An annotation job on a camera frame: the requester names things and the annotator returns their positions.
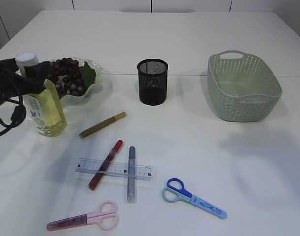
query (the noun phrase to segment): yellow liquid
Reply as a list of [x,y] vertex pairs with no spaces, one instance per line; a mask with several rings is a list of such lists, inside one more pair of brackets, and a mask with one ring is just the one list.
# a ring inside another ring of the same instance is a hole
[[46,79],[45,88],[40,94],[31,94],[39,100],[48,126],[47,132],[39,133],[48,137],[56,137],[66,128],[67,120],[55,85]]

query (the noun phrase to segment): red pen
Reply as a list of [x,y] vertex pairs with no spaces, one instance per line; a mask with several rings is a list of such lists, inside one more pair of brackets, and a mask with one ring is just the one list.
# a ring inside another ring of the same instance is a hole
[[[112,148],[112,150],[110,151],[110,153],[108,154],[108,156],[106,157],[106,159],[101,164],[101,166],[99,168],[99,171],[105,171],[105,170],[107,170],[107,168],[109,167],[110,163],[113,161],[114,157],[116,156],[116,154],[118,153],[119,149],[121,148],[122,144],[123,144],[123,141],[122,140],[118,140],[118,142],[116,143],[116,145]],[[91,180],[91,182],[89,183],[89,189],[91,189],[92,191],[94,191],[95,188],[96,188],[96,186],[101,181],[103,175],[104,175],[104,173],[97,172],[95,174],[95,176],[93,177],[93,179]]]

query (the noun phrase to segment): plastic bottle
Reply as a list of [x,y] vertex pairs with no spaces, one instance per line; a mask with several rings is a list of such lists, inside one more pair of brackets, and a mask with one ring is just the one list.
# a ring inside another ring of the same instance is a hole
[[[41,65],[38,63],[37,56],[33,54],[25,52],[16,56],[17,66],[24,76],[26,75],[24,67],[37,68],[38,65]],[[44,90],[41,93],[26,95],[24,101],[38,133],[48,137],[56,137],[67,126],[56,87],[50,80],[45,79]]]

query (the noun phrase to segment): white bottle cap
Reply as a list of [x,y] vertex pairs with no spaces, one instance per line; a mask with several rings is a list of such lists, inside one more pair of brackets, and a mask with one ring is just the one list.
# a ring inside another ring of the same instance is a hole
[[39,62],[35,53],[23,52],[16,55],[16,63],[19,68],[23,68],[24,66],[37,65]]

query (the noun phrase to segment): green plastic basket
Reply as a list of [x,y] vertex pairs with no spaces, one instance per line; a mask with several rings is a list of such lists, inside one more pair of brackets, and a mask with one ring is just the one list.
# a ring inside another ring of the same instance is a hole
[[[228,53],[242,57],[222,57]],[[282,88],[269,67],[259,57],[240,51],[210,56],[208,90],[218,116],[231,122],[264,119],[282,95]]]

